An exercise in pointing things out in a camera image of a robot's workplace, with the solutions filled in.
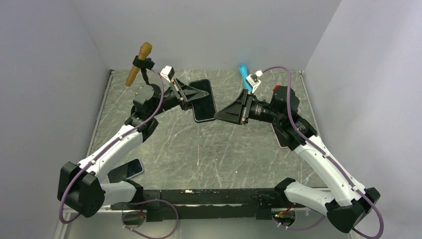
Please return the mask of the black phone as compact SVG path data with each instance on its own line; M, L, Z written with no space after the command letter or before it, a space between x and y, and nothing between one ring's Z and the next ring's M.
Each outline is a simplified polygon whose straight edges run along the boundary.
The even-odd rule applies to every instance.
M216 106L211 88L211 82L208 79L197 80L189 83L190 87L202 90L208 95L193 103L193 117L196 123L214 121Z

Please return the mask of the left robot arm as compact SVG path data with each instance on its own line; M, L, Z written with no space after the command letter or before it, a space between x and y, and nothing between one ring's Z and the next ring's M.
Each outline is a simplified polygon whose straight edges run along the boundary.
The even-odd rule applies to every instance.
M57 193L61 207L68 206L86 218L104 205L125 203L130 209L139 208L144 189L132 178L141 162L117 162L152 135L158 126L157 115L175 107L193 110L196 122L213 120L216 108L210 81L184 84L173 79L168 87L150 84L140 88L119 131L90 156L62 166Z

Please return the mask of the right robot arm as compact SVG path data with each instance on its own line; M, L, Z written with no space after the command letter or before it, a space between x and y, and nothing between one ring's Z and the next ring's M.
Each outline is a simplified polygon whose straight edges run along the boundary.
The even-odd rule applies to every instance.
M329 189L324 192L286 178L274 188L275 202L281 207L290 203L306 206L325 215L339 231L349 233L369 214L380 193L359 183L339 164L315 128L298 114L299 104L292 89L277 85L269 103L243 90L233 103L214 116L238 125L249 120L270 123L280 146L304 159Z

